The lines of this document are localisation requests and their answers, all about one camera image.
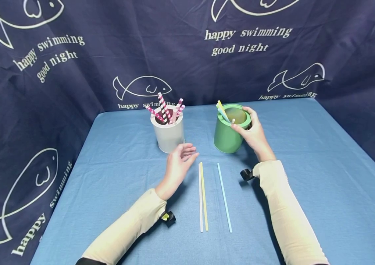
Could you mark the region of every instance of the pink striped straw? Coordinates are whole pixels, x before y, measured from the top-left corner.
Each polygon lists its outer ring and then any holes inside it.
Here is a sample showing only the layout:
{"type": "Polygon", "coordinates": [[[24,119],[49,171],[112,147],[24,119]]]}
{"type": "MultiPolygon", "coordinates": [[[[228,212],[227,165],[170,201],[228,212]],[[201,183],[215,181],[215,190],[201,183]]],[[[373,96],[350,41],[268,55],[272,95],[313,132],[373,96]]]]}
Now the pink striped straw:
{"type": "Polygon", "coordinates": [[[179,110],[177,111],[176,117],[179,117],[180,113],[185,109],[185,105],[180,106],[179,110]]]}
{"type": "Polygon", "coordinates": [[[173,116],[171,117],[170,124],[176,122],[176,114],[179,110],[180,106],[182,105],[183,98],[179,99],[179,103],[177,103],[176,108],[173,111],[173,116]]]}
{"type": "Polygon", "coordinates": [[[146,105],[145,108],[152,113],[152,115],[155,115],[155,117],[157,117],[157,119],[159,119],[160,121],[164,122],[164,119],[157,113],[155,112],[153,109],[151,109],[150,106],[146,105]]]}
{"type": "Polygon", "coordinates": [[[164,119],[167,117],[168,121],[170,121],[171,115],[170,115],[170,112],[168,111],[167,104],[165,103],[163,95],[161,94],[161,92],[158,93],[158,100],[160,102],[160,107],[161,107],[161,110],[162,110],[162,116],[164,117],[164,119]]]}

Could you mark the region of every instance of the blue straw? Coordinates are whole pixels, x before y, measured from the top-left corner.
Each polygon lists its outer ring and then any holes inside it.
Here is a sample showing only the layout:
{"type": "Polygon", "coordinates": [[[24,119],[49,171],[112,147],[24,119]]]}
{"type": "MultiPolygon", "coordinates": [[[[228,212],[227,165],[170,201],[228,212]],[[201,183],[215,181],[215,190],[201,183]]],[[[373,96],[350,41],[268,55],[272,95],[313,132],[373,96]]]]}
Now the blue straw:
{"type": "Polygon", "coordinates": [[[229,222],[229,231],[231,233],[232,232],[232,224],[230,223],[229,209],[227,208],[226,193],[224,193],[224,185],[223,185],[223,178],[221,178],[220,164],[217,163],[217,166],[218,166],[218,174],[220,175],[221,190],[223,190],[224,206],[226,206],[227,221],[229,222]]]}
{"type": "Polygon", "coordinates": [[[224,115],[223,111],[220,108],[218,108],[218,112],[220,112],[220,114],[221,114],[221,116],[223,116],[224,120],[226,120],[228,123],[230,123],[229,118],[226,115],[224,115]]]}

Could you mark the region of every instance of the paper straw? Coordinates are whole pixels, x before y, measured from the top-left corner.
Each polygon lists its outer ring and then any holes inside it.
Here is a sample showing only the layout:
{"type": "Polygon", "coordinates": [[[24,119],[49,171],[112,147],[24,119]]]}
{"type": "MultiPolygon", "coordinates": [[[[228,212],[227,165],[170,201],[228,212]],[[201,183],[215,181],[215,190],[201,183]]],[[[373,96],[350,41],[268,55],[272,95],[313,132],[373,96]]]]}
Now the paper straw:
{"type": "Polygon", "coordinates": [[[201,185],[201,163],[198,163],[198,175],[199,175],[199,218],[201,220],[199,223],[201,224],[201,233],[204,231],[204,225],[202,224],[202,185],[201,185]]]}
{"type": "Polygon", "coordinates": [[[229,118],[226,115],[224,115],[223,111],[220,108],[218,108],[218,112],[220,112],[221,116],[223,117],[223,119],[225,121],[227,121],[228,123],[230,123],[229,118]]]}
{"type": "Polygon", "coordinates": [[[163,95],[160,93],[158,93],[158,100],[160,102],[160,105],[161,105],[161,108],[165,111],[165,114],[168,118],[168,121],[171,120],[171,115],[170,115],[170,112],[168,111],[168,108],[167,108],[167,103],[165,103],[165,100],[163,98],[163,95]]]}
{"type": "Polygon", "coordinates": [[[229,209],[227,208],[226,193],[224,192],[223,178],[221,177],[220,164],[218,166],[218,175],[220,175],[221,190],[223,191],[224,206],[226,207],[227,222],[229,223],[229,232],[232,232],[232,224],[230,223],[229,209]]]}
{"type": "Polygon", "coordinates": [[[205,217],[205,231],[208,231],[208,218],[207,218],[207,201],[205,199],[205,184],[204,184],[204,167],[201,165],[201,181],[202,181],[202,199],[204,200],[204,217],[205,217]]]}
{"type": "Polygon", "coordinates": [[[162,104],[164,99],[161,93],[158,93],[158,100],[160,102],[160,108],[161,108],[162,117],[164,119],[164,123],[167,124],[167,116],[165,114],[164,105],[162,104]]]}
{"type": "Polygon", "coordinates": [[[220,105],[221,111],[223,111],[224,115],[227,117],[226,111],[224,110],[223,104],[221,104],[221,101],[218,101],[218,104],[220,105]]]}
{"type": "Polygon", "coordinates": [[[157,119],[159,119],[160,121],[164,122],[164,119],[157,113],[155,112],[153,109],[151,109],[150,106],[146,105],[145,108],[151,112],[153,115],[155,115],[155,117],[157,117],[157,119]]]}
{"type": "Polygon", "coordinates": [[[170,124],[176,122],[177,111],[179,110],[180,106],[182,105],[182,102],[183,102],[183,98],[179,99],[179,103],[177,103],[176,108],[173,111],[173,116],[171,117],[170,124]]]}
{"type": "Polygon", "coordinates": [[[185,109],[185,105],[180,106],[179,110],[177,111],[176,117],[179,117],[180,113],[185,109]]]}

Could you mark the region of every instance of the navy blue backdrop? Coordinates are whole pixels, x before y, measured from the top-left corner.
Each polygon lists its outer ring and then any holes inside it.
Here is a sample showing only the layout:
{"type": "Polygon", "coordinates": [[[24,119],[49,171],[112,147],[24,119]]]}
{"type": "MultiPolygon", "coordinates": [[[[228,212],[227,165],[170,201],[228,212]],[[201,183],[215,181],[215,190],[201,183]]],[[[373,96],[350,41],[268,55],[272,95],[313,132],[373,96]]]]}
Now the navy blue backdrop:
{"type": "Polygon", "coordinates": [[[30,263],[96,115],[158,92],[316,98],[375,160],[375,1],[0,1],[0,264],[30,263]]]}

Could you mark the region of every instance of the beige sleeve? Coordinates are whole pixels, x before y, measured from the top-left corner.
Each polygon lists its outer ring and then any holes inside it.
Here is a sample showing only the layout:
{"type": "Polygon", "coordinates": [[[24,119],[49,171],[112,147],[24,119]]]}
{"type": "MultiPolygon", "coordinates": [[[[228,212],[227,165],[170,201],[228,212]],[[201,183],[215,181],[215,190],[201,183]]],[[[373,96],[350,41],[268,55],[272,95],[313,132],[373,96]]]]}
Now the beige sleeve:
{"type": "Polygon", "coordinates": [[[156,223],[166,204],[155,189],[148,190],[93,241],[82,257],[115,265],[135,240],[156,223]]]}
{"type": "Polygon", "coordinates": [[[329,264],[314,231],[288,184],[280,161],[257,164],[252,174],[268,200],[271,223],[287,265],[329,264]]]}

